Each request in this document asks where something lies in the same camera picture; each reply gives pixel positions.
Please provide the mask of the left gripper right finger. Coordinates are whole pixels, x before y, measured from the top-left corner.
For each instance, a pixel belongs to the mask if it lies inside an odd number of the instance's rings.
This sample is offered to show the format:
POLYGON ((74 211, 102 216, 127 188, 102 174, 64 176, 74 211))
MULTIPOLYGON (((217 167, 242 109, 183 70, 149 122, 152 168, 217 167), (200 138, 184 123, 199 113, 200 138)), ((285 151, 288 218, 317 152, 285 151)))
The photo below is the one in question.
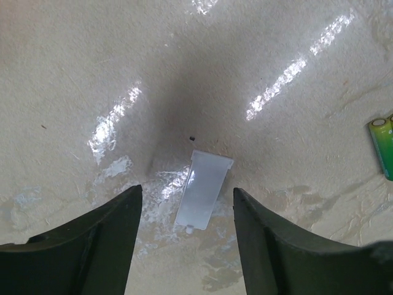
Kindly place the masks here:
POLYGON ((392 294, 392 242, 351 246, 309 232, 233 190, 247 294, 392 294))

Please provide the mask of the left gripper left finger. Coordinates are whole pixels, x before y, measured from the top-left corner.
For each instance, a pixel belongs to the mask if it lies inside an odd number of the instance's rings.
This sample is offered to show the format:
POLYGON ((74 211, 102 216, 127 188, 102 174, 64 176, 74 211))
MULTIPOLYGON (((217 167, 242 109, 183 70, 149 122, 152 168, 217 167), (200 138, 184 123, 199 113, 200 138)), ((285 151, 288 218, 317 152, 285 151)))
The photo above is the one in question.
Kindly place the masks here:
POLYGON ((28 239, 1 245, 1 294, 124 294, 142 187, 28 239))

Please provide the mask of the white battery cover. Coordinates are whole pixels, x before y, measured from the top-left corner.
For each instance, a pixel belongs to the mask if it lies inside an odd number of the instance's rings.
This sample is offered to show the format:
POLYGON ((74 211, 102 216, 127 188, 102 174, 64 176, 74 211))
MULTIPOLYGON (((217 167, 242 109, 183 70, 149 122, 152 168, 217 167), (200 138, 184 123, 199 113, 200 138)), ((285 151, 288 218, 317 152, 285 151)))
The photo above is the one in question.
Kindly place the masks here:
POLYGON ((187 234, 207 228, 227 171, 234 163, 231 158, 198 150, 192 152, 191 161, 175 220, 187 234))

